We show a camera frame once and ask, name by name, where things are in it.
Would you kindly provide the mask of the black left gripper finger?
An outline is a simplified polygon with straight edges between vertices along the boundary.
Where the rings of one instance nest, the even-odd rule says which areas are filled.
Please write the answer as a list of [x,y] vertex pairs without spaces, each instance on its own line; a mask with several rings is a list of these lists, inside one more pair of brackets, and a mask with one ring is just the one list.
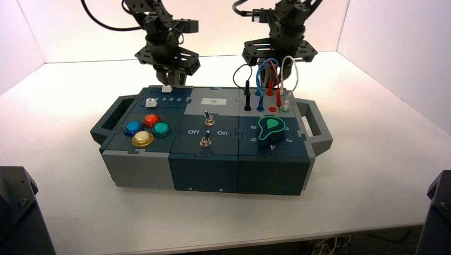
[[159,82],[161,82],[165,86],[170,85],[170,81],[168,78],[168,75],[170,72],[167,68],[165,68],[162,65],[156,65],[155,71],[156,71],[156,77],[159,80]]
[[172,86],[184,86],[187,74],[183,71],[175,70],[172,72]]

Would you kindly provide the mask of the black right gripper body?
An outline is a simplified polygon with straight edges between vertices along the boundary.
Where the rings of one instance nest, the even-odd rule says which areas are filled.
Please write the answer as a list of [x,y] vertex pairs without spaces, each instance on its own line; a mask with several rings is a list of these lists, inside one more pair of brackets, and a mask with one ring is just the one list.
[[255,66],[268,58],[281,62],[291,56],[296,62],[311,62],[318,51],[305,40],[305,30],[273,31],[268,38],[244,42],[242,57],[247,64]]

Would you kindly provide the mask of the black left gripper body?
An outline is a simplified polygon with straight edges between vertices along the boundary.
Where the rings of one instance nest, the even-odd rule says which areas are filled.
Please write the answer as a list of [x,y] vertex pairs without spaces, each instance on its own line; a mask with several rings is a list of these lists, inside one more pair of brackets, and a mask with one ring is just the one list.
[[158,43],[148,40],[135,57],[141,64],[180,71],[186,75],[193,75],[201,66],[199,54],[180,47],[174,38]]

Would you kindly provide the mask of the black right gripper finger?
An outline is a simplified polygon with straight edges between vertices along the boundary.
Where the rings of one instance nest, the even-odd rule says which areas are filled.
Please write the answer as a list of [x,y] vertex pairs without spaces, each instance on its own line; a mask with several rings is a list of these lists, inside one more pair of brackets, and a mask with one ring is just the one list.
[[261,84],[268,84],[270,81],[274,81],[275,84],[279,83],[279,77],[277,73],[279,62],[277,60],[265,60],[261,64],[261,67],[263,67],[263,70],[261,72]]
[[282,61],[282,75],[281,75],[281,79],[283,79],[284,81],[287,80],[292,72],[292,66],[293,66],[293,61],[291,59],[285,59],[284,61]]

